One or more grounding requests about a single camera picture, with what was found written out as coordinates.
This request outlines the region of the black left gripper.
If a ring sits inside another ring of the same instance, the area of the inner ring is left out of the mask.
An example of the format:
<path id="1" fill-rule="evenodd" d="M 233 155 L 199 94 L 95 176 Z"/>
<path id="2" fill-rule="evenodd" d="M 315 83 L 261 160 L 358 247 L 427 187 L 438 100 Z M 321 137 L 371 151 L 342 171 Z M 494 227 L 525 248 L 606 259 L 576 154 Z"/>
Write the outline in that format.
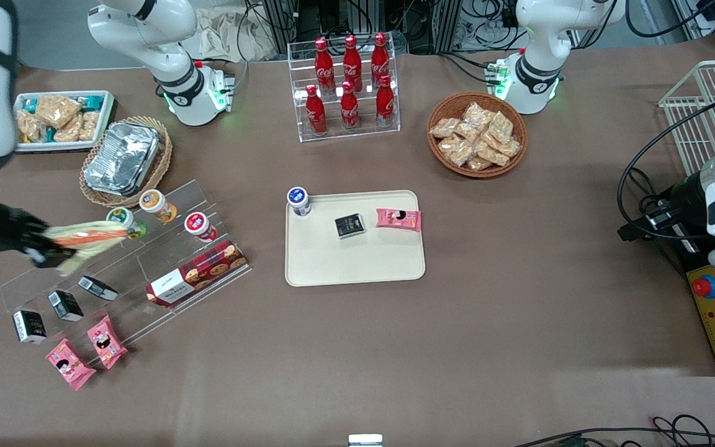
<path id="1" fill-rule="evenodd" d="M 624 242 L 664 238 L 661 227 L 684 224 L 698 232 L 706 233 L 706 193 L 700 173 L 687 176 L 672 186 L 670 198 L 645 196 L 644 217 L 618 228 L 618 237 Z"/>

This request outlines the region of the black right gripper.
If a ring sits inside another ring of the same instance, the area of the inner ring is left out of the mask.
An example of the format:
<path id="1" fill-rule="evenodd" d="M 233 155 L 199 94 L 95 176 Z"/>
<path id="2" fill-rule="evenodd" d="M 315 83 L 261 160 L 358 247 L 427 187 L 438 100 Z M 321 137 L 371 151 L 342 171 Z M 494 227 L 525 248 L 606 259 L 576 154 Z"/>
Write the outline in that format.
<path id="1" fill-rule="evenodd" d="M 0 207 L 0 251 L 20 251 L 38 269 L 59 268 L 76 250 L 49 247 L 46 221 L 16 207 Z"/>

